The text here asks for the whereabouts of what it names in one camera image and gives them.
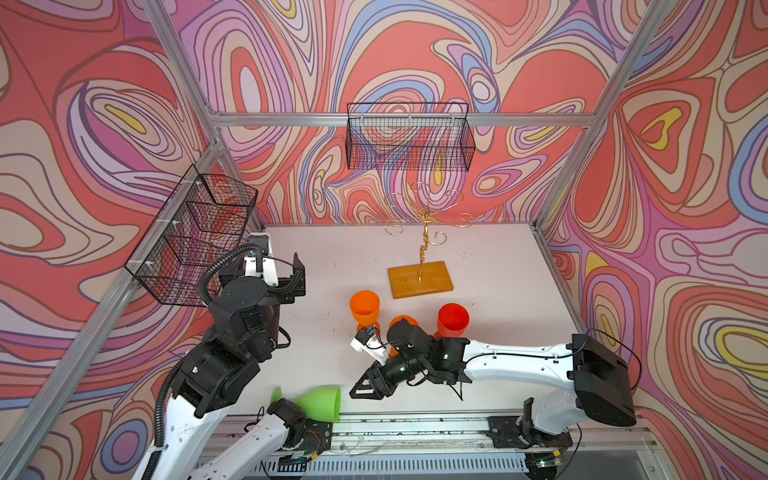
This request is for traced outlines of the orange wine glass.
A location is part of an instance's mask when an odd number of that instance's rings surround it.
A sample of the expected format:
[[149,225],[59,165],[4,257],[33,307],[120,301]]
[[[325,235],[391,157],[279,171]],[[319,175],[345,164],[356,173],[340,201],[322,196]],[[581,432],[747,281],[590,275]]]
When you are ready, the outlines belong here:
[[356,332],[374,328],[381,331],[378,323],[380,315],[380,298],[370,290],[355,293],[349,301],[350,311],[357,323]]
[[414,328],[418,326],[419,323],[410,316],[399,316],[390,322],[387,340],[392,357],[397,356],[401,348],[408,347],[410,336]]

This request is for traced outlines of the green wine glass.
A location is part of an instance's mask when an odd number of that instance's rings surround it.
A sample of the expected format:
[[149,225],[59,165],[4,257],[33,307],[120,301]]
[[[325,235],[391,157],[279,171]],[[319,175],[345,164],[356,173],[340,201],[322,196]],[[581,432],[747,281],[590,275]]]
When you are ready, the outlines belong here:
[[307,419],[325,423],[336,423],[340,418],[341,391],[338,387],[320,387],[304,395],[287,399],[280,387],[276,387],[267,408],[269,415],[275,415],[288,425],[296,425]]

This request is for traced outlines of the red wine glass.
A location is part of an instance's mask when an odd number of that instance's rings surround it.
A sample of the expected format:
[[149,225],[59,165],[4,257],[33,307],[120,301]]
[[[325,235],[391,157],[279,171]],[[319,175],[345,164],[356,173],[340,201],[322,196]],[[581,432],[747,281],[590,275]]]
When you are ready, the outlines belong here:
[[436,338],[462,337],[470,324],[470,314],[461,305],[448,303],[443,305],[437,317]]

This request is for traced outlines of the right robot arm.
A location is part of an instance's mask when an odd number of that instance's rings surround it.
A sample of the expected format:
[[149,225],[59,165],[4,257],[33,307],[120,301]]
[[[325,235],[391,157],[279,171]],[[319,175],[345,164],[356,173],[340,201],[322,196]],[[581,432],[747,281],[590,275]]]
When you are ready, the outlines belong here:
[[356,400],[383,400],[401,384],[423,382],[448,386],[457,395],[464,385],[482,381],[550,387],[543,398],[527,398],[521,415],[490,419],[487,435],[498,448],[549,446],[585,420],[612,427],[637,422],[627,362],[587,334],[564,344],[506,346],[436,338],[400,319],[385,339],[360,331],[351,344],[374,359],[349,392]]

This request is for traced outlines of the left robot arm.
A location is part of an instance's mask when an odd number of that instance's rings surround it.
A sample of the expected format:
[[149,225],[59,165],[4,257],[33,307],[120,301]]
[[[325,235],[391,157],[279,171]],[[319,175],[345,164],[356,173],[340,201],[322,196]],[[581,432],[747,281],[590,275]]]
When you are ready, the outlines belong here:
[[201,342],[166,376],[154,408],[154,441],[136,479],[242,479],[268,456],[284,451],[286,463],[307,464],[332,445],[339,419],[340,391],[317,389],[297,401],[277,395],[259,420],[223,453],[200,463],[208,440],[275,351],[280,308],[306,293],[306,269],[299,258],[279,277],[278,258],[266,234],[214,260],[202,273],[197,293],[213,324]]

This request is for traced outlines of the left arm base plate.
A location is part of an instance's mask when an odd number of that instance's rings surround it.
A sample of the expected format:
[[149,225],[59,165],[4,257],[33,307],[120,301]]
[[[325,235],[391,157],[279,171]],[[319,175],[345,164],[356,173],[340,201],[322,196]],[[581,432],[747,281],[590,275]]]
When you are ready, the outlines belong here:
[[302,429],[291,431],[287,443],[260,462],[260,471],[268,478],[300,479],[309,465],[332,446],[334,424],[306,420]]

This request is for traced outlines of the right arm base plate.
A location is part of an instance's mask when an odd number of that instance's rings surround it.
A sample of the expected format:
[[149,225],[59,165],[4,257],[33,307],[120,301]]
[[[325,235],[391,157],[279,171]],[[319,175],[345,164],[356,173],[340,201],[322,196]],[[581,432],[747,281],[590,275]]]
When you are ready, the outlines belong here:
[[495,448],[554,448],[565,450],[573,445],[571,434],[563,431],[552,435],[537,429],[533,421],[522,416],[491,416],[484,432]]

